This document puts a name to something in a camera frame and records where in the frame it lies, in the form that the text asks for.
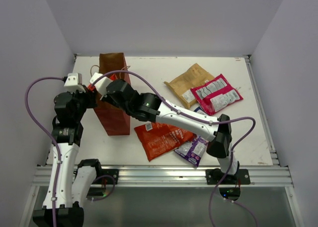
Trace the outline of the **red paper bag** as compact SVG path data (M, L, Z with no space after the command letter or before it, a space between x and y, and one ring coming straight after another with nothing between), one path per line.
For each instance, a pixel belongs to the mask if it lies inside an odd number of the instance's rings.
M114 70L127 70L127 64L123 53L107 53L99 55L100 74ZM97 107L94 111L103 128L109 136L121 136L130 134L130 116L123 110L100 100L101 95L96 95Z

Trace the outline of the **large orange chips bag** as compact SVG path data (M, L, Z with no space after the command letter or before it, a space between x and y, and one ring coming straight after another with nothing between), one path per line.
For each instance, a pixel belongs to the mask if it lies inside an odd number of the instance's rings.
M146 123L134 128L148 161L192 141L196 135L186 129L162 123Z

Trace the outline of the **tan paper snack bag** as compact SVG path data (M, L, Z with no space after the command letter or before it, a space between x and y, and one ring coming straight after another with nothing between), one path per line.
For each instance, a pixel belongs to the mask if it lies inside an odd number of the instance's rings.
M186 72L170 82L165 81L164 84L178 98L182 105L189 109L192 105L197 103L190 89L202 86L214 78L212 74L195 63Z

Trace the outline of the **blue snack bag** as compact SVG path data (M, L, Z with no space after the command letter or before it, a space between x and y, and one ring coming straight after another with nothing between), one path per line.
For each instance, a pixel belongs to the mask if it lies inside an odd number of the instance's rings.
M202 110L201 107L197 107L197 108L194 110L194 112L200 113L200 114L205 114L205 112Z

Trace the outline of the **purple snack bag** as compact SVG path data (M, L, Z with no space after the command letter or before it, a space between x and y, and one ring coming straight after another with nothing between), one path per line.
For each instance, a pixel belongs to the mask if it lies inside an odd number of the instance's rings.
M193 141L185 142L176 148L174 152L197 168L207 149L207 145L208 141L198 136Z

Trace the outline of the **pink snack bag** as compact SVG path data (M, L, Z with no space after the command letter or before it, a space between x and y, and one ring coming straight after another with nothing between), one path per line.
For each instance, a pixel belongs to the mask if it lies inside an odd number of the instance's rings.
M230 85L223 74L202 86L191 88L190 91L202 110L210 116L243 100L241 94Z

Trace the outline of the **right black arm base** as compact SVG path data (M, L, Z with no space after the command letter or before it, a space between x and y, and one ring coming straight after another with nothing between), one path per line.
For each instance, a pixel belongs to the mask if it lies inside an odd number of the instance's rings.
M219 168L207 169L205 172L208 185L216 185L224 176ZM251 180L248 170L239 169L235 175L227 174L218 189L223 198L236 201L240 197L241 186L249 184L251 184Z

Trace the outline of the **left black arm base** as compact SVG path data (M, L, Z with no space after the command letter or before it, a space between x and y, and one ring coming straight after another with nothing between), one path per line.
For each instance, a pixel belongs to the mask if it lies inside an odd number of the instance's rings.
M101 172L103 176L100 180L96 183L100 184L102 187L111 187L113 184L118 184L119 178L119 170L118 169L103 169Z

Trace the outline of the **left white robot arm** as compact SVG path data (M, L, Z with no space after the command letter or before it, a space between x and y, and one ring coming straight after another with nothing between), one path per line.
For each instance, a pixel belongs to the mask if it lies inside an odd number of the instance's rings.
M51 135L53 164L47 195L32 219L38 227L81 227L84 222L83 204L91 183L99 183L103 171L97 159L74 167L83 133L81 119L87 109L96 104L94 91L64 92L54 98L56 116Z

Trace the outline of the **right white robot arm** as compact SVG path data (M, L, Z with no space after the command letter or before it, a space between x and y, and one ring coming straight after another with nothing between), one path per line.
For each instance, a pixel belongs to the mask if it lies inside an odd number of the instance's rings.
M107 85L106 100L139 121L173 125L202 137L208 141L207 154L218 159L223 181L231 184L239 178L239 162L230 151L232 128L229 116L222 114L216 118L203 115L174 105L153 93L139 94L122 79Z

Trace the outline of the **aluminium front rail frame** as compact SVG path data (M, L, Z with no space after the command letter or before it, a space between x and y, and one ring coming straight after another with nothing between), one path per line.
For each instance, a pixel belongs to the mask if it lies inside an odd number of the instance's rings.
M214 77L223 74L243 100L222 109L213 117L229 116L232 128L231 153L239 169L247 169L251 184L242 185L238 200L219 193L219 185L208 185L206 170L220 168L218 159L205 151L199 167L170 151L148 161L134 128L150 123L130 116L130 134L109 136L94 108L87 109L81 124L83 133L76 157L74 174L83 160L97 159L100 172L89 186L83 204L82 226L100 222L102 226L214 226L214 227L301 227L287 167L273 162L275 153L259 95L251 80L246 57L131 57L125 56L127 70L103 74L126 81L139 94L153 93L186 110L164 84L197 63ZM82 75L88 90L93 76L90 68L99 65L99 57L77 56L72 73ZM47 131L51 142L53 128ZM33 184L49 188L53 164L52 144L49 164L36 171ZM118 184L102 187L96 183L103 169L118 169Z

